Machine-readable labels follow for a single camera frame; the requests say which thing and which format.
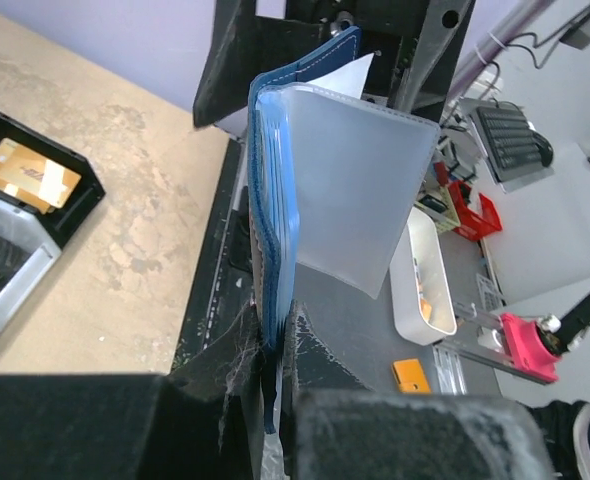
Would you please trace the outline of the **blue leather card holder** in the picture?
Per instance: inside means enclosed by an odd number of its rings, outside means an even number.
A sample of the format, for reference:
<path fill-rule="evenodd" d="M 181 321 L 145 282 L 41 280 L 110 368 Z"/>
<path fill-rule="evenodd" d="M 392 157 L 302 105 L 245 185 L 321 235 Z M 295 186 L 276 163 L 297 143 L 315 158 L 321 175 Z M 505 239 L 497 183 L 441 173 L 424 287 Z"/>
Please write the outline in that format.
<path fill-rule="evenodd" d="M 264 428 L 276 430 L 295 270 L 376 297 L 437 145 L 434 121 L 361 97 L 371 57 L 352 26 L 258 75 L 248 95 L 247 181 Z"/>

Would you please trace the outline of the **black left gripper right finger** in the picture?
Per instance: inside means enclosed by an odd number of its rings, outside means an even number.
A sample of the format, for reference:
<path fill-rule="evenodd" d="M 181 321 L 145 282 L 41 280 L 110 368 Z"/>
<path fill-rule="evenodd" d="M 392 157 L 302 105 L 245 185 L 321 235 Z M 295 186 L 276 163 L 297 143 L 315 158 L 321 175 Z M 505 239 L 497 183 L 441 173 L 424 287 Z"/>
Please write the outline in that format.
<path fill-rule="evenodd" d="M 366 387 L 293 302 L 279 436 L 292 479 L 551 479 L 534 420 L 509 400 Z"/>

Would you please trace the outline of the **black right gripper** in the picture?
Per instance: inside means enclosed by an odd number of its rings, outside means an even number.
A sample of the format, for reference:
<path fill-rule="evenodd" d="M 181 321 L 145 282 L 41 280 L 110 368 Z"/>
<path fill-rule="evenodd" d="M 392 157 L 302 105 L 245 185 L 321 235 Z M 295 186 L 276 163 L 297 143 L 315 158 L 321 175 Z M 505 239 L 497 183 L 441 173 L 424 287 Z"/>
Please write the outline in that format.
<path fill-rule="evenodd" d="M 247 106 L 254 78 L 287 65 L 343 30 L 361 31 L 373 53 L 366 93 L 397 111 L 439 120 L 473 1 L 287 1 L 280 18 L 254 1 L 218 1 L 210 50 L 192 106 L 193 125 L 213 125 Z"/>

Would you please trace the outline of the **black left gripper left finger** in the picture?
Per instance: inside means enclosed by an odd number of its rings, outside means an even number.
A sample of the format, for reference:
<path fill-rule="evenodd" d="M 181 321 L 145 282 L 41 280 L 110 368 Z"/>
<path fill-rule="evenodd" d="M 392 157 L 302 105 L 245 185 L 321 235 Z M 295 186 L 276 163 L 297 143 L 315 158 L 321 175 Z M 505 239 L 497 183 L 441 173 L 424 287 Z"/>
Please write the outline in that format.
<path fill-rule="evenodd" d="M 0 375 L 0 479 L 256 479 L 259 321 L 170 374 Z"/>

